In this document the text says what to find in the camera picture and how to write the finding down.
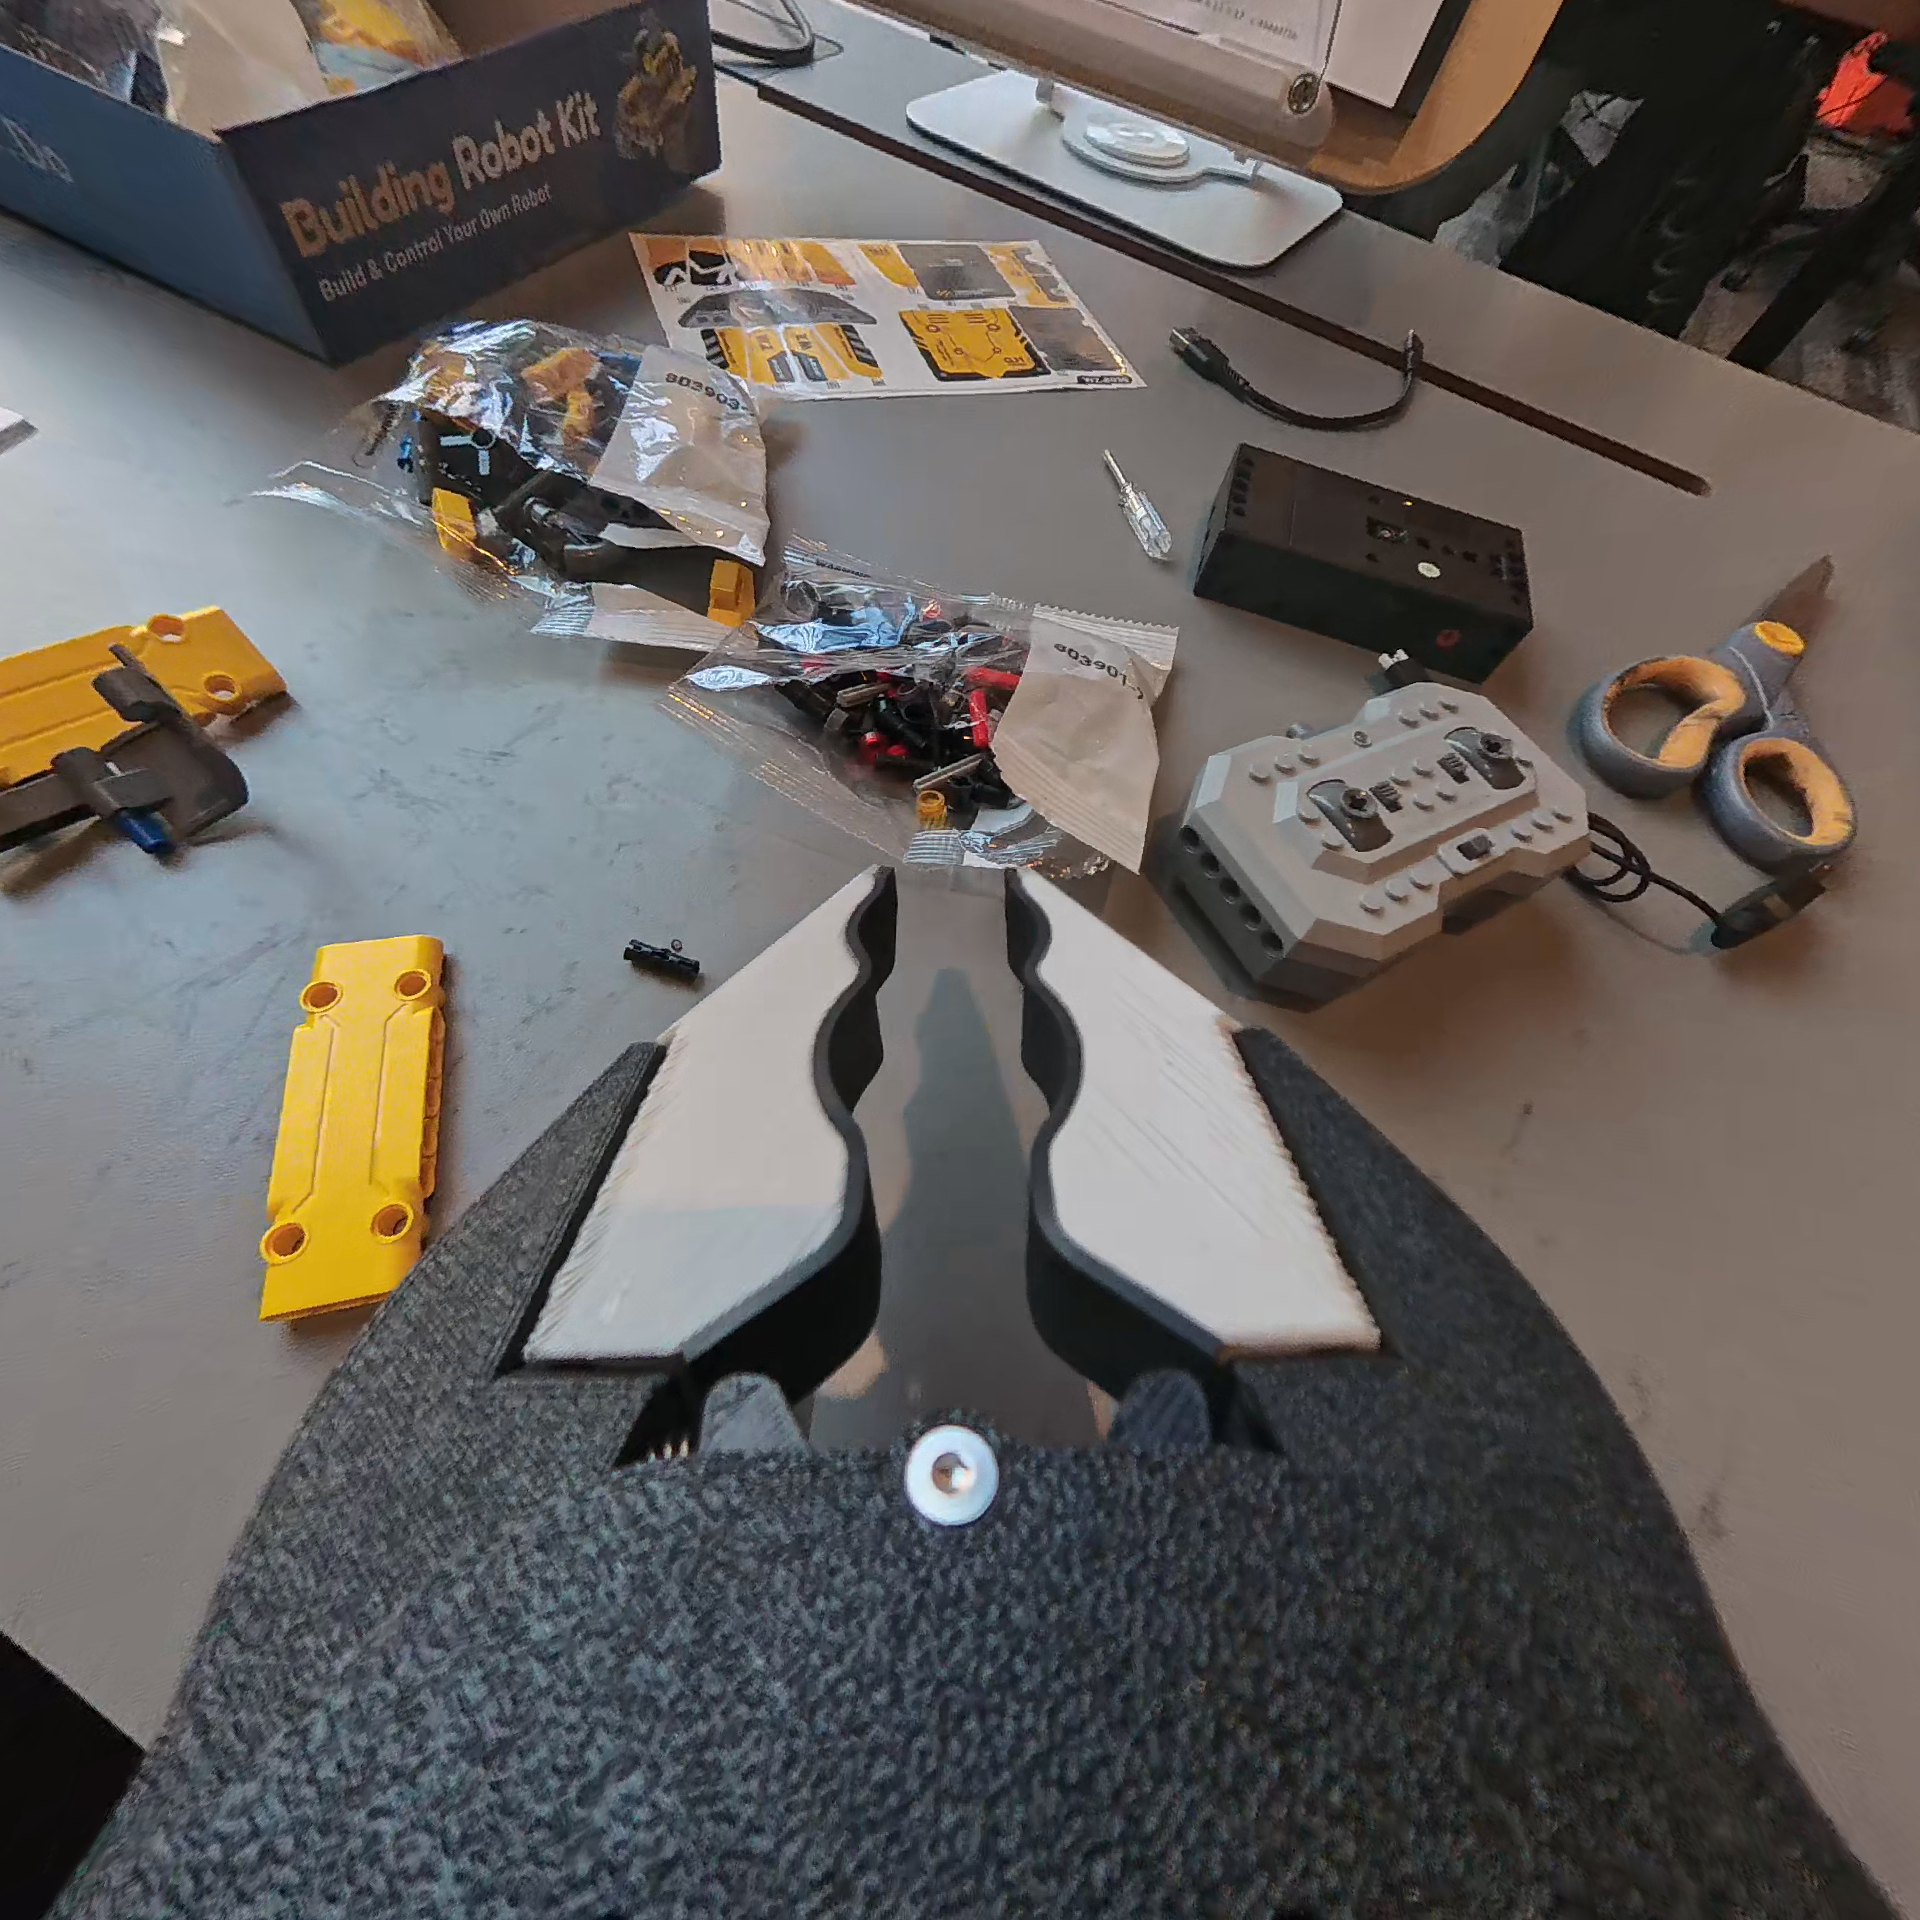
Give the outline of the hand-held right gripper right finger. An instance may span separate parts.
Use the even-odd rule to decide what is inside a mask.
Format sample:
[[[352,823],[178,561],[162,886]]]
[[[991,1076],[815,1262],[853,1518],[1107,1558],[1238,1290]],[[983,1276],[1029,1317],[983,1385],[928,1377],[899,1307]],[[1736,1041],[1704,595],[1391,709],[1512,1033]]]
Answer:
[[[1375,1353],[1380,1330],[1240,1054],[1240,1028],[1068,892],[1008,877],[1029,1302],[1074,1364]]]

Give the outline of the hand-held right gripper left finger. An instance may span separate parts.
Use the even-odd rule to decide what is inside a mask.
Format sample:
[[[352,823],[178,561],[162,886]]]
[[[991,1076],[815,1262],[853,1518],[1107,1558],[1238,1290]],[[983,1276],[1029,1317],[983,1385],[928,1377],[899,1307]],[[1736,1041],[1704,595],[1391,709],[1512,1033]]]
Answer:
[[[877,1321],[853,1108],[880,1070],[896,874],[867,869],[674,1022],[543,1285],[534,1369],[837,1369]]]

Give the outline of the yellow beam panel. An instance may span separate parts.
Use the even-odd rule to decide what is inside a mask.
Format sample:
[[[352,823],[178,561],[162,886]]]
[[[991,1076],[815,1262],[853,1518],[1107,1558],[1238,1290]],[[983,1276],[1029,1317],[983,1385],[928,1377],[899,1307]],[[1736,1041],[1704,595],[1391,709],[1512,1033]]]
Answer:
[[[434,938],[318,948],[271,1151],[260,1321],[375,1306],[419,1262],[438,1166],[444,1001]]]
[[[148,614],[60,639],[3,660],[3,786],[11,788],[52,767],[66,750],[95,750],[132,721],[95,691],[94,682],[119,666],[125,647],[167,695],[204,727],[250,713],[286,695],[280,671],[221,609]]]

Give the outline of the bag of red black parts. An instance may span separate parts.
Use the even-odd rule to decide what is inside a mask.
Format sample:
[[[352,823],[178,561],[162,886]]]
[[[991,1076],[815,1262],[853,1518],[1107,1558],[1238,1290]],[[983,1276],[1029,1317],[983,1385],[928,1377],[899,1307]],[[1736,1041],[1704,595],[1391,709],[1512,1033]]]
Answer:
[[[663,709],[887,858],[1139,874],[1179,630],[790,545]]]

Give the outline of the bag of yellow blue parts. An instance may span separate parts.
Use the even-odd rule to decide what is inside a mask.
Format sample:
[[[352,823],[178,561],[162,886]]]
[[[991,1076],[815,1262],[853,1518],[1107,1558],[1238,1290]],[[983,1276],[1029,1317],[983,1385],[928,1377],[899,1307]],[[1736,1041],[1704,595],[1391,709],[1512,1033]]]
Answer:
[[[427,335],[260,491],[415,551],[490,604],[702,657],[756,610],[771,535],[751,390],[702,357],[538,319]]]

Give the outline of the blue cardboard kit box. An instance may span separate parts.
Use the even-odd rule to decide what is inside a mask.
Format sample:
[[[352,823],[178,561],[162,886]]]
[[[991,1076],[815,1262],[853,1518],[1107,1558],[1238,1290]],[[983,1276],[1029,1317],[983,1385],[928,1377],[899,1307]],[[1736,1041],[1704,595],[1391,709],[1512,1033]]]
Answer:
[[[718,166],[707,4],[434,14],[458,59],[215,133],[6,45],[5,211],[341,366]]]

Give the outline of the large clear bag yellow parts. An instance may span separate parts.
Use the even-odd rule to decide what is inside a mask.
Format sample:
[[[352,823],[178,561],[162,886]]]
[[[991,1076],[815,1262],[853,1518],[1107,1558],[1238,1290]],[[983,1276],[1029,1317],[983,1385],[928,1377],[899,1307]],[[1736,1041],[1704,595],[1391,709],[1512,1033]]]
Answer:
[[[154,49],[164,117],[204,135],[464,58],[424,3],[155,3],[127,11]]]

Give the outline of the grey desk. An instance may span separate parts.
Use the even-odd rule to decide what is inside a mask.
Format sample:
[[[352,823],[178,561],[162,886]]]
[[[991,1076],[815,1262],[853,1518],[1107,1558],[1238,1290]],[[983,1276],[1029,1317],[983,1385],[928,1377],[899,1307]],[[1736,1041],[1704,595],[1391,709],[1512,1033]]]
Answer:
[[[1564,1318],[1686,1527],[1797,1765],[1916,1905],[1916,434],[1726,367],[1390,231],[1282,299],[1675,466],[1688,491],[1429,390],[1350,443],[1250,420],[1167,357],[1195,325],[1274,390],[1384,370],[915,164],[725,100],[723,174],[670,227],[1030,234],[1144,375],[1125,393],[853,399],[771,420],[775,514],[926,580],[1174,621],[1162,810],[1198,761],[1350,713],[1367,666],[1191,599],[1100,452],[1188,541],[1238,442],[1302,445],[1512,522],[1536,634],[1495,700],[1558,748],[1618,663],[1715,642],[1830,556],[1797,682],[1860,806],[1787,929],[1692,946],[1663,895],[1556,884],[1320,1013],[1236,1001],[1128,874],[1093,902],[1274,1025]],[[448,948],[437,1229],[685,991],[870,850],[659,707],[650,657],[528,634],[376,527],[256,497],[405,355],[320,367],[43,231],[5,227],[5,652],[224,605],[290,686],[239,729],[251,806],[174,869],[84,835],[5,861],[5,1633],[151,1741],[235,1531],[362,1321],[256,1321],[283,1057],[314,950]]]

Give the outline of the grey control hub block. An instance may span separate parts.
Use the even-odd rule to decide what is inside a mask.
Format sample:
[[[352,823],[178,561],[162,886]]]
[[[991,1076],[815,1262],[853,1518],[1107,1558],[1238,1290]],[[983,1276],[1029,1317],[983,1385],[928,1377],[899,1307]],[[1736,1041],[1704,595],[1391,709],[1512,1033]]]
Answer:
[[[1347,722],[1211,755],[1165,874],[1262,997],[1315,1009],[1572,874],[1576,780],[1482,692],[1380,660]]]

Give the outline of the small black box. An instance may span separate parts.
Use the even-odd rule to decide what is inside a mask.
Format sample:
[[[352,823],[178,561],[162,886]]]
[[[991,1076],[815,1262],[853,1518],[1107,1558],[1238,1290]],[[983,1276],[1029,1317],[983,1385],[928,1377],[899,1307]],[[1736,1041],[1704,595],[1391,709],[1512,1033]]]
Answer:
[[[1484,684],[1534,628],[1523,530],[1238,443],[1191,591]]]

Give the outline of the yellow grey sticker sheet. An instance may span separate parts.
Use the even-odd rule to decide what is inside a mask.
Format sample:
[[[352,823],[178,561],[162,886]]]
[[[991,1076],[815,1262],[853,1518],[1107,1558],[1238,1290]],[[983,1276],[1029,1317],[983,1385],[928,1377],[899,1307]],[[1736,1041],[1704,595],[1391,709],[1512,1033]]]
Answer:
[[[762,398],[1142,386],[1038,242],[634,231],[663,335]]]

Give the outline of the white stand base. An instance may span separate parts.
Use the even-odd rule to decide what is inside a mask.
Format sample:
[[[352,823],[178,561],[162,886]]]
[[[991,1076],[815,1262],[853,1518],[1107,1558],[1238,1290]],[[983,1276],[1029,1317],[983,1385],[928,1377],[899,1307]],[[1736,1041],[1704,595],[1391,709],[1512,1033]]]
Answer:
[[[1264,271],[1343,209],[1324,180],[1072,87],[991,69],[910,100],[912,131],[1224,271]]]

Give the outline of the orange plastic object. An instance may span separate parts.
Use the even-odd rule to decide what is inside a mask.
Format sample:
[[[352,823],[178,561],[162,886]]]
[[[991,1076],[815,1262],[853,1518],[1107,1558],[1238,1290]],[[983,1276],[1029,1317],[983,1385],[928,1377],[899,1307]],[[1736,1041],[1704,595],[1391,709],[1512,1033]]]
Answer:
[[[1878,67],[1886,49],[1888,37],[1872,31],[1838,61],[1814,108],[1821,131],[1845,137],[1896,137],[1910,129],[1910,89]]]

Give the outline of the small clear-handled screwdriver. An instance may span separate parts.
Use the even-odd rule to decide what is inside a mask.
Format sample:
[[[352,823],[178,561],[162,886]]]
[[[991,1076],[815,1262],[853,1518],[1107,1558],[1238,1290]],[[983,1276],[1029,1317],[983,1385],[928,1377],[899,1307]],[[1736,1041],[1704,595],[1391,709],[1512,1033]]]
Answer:
[[[1172,538],[1155,503],[1135,486],[1135,482],[1120,466],[1120,460],[1109,451],[1100,451],[1104,473],[1110,478],[1123,516],[1139,541],[1140,551],[1155,565],[1172,562]]]

